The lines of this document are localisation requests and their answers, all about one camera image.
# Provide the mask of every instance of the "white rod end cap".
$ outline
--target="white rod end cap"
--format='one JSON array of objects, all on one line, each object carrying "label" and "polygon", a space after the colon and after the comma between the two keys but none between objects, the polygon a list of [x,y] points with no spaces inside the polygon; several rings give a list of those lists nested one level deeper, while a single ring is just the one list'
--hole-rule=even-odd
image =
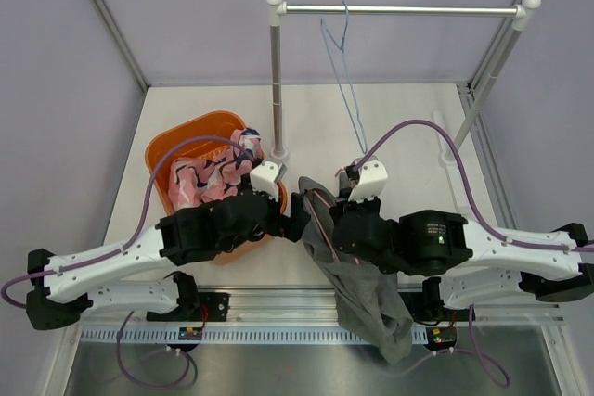
[{"label": "white rod end cap", "polygon": [[268,24],[271,27],[280,26],[280,15],[278,10],[282,7],[282,0],[266,0],[268,3]]},{"label": "white rod end cap", "polygon": [[522,0],[522,4],[518,5],[518,15],[511,23],[511,27],[517,32],[523,32],[541,4],[542,0]]}]

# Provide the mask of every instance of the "black connector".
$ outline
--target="black connector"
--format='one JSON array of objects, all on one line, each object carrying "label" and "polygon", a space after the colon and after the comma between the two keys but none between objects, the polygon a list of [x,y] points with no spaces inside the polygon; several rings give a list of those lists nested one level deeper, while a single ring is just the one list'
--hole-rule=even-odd
[{"label": "black connector", "polygon": [[[36,249],[29,252],[27,259],[27,272],[40,273],[49,264],[49,259],[54,254],[46,249]],[[93,306],[86,294],[68,303],[57,303],[50,300],[49,288],[44,287],[44,278],[38,277],[31,280],[33,291],[27,294],[27,317],[34,329],[46,331],[49,329],[63,328],[78,322],[81,314]]]}]

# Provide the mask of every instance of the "vertical pole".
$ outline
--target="vertical pole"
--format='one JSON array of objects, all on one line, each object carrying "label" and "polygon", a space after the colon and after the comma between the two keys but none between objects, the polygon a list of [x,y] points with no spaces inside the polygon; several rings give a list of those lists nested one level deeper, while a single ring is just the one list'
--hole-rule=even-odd
[{"label": "vertical pole", "polygon": [[289,153],[283,145],[282,91],[280,80],[280,15],[282,0],[266,0],[270,25],[270,56],[272,62],[272,120],[274,145],[270,154],[276,160],[285,160]]},{"label": "vertical pole", "polygon": [[[521,2],[522,0],[512,0],[513,4],[520,4]],[[491,59],[493,57],[497,57],[494,55],[497,48],[505,46],[505,44],[503,43],[510,39],[510,31],[512,30],[512,28],[510,27],[511,21],[512,19],[504,19],[501,21],[501,25],[499,25],[499,28],[497,29],[495,36],[491,40],[491,43],[489,44],[488,49],[483,56],[483,60],[481,60],[481,63],[476,69],[476,72],[472,75],[470,79],[471,90],[474,90],[476,88],[476,85],[484,76],[484,72],[487,69],[489,63],[491,62]]]},{"label": "vertical pole", "polygon": [[481,80],[476,84],[474,88],[474,102],[472,103],[472,107],[468,110],[466,114],[466,118],[464,122],[460,126],[458,130],[458,134],[456,134],[456,138],[454,138],[454,142],[456,143],[456,147],[460,148],[462,143],[466,139],[466,136],[471,131],[472,126],[474,125],[474,121],[476,117],[481,112],[481,109],[486,102],[486,99],[495,85],[495,81],[497,77],[501,73],[501,69],[505,65],[505,62],[508,60],[508,57],[511,54],[511,50],[518,42],[520,38],[520,34],[525,30],[528,21],[534,14],[535,10],[540,7],[540,0],[522,0],[522,10],[519,13],[518,17],[513,20],[511,23],[511,34],[508,41],[504,44],[500,51],[496,51],[495,57],[491,59],[489,65],[487,66],[484,76]]}]

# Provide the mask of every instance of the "orange basket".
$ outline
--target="orange basket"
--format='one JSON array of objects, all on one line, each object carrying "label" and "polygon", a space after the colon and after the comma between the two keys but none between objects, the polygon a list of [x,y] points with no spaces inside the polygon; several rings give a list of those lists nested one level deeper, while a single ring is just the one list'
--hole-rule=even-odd
[{"label": "orange basket", "polygon": [[[245,128],[245,122],[243,122],[238,115],[228,111],[213,111],[206,115],[202,115],[195,120],[178,125],[177,127],[156,136],[148,145],[147,151],[145,152],[145,162],[147,163],[148,171],[152,173],[163,155],[165,155],[172,147],[186,139],[200,136],[201,134],[215,134],[228,139],[231,137],[231,134],[233,134],[233,131],[238,129],[243,130]],[[227,145],[225,143],[214,141],[188,144],[177,150],[164,162],[155,178],[155,187],[157,188],[157,192],[159,193],[159,197],[161,198],[161,202],[163,203],[167,215],[174,213],[174,206],[167,194],[171,165],[174,161],[182,157],[212,160],[226,148]],[[284,212],[287,208],[287,189],[282,182],[278,183],[278,188],[280,190],[281,212]],[[213,262],[217,264],[233,262],[241,255],[247,254],[259,246],[262,246],[264,243],[270,241],[270,239],[271,236],[265,236],[260,241],[244,243],[233,252],[223,252],[217,255]]]}]

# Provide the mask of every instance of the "garment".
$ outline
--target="garment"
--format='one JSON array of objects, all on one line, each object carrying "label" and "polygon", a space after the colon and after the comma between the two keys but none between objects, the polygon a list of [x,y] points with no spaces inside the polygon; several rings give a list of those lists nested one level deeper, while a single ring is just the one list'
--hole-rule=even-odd
[{"label": "garment", "polygon": [[[253,129],[236,130],[230,138],[261,159],[260,134]],[[238,193],[241,176],[252,170],[252,162],[236,147],[227,147],[211,160],[179,158],[171,166],[169,199],[178,211]]]},{"label": "garment", "polygon": [[305,211],[312,214],[302,241],[334,286],[339,325],[376,345],[390,364],[399,362],[410,353],[413,321],[398,294],[396,274],[382,274],[373,264],[337,251],[331,244],[334,223],[329,214],[336,199],[307,177],[299,179],[299,190]]}]

